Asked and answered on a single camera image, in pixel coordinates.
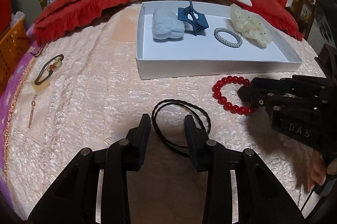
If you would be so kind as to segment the right hand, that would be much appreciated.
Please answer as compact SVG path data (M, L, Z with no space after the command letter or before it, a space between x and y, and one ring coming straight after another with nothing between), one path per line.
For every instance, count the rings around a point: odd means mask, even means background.
M326 180L327 168L323 156L316 150L312 152L310 171L308 173L308 190L311 191L316 184L322 186Z

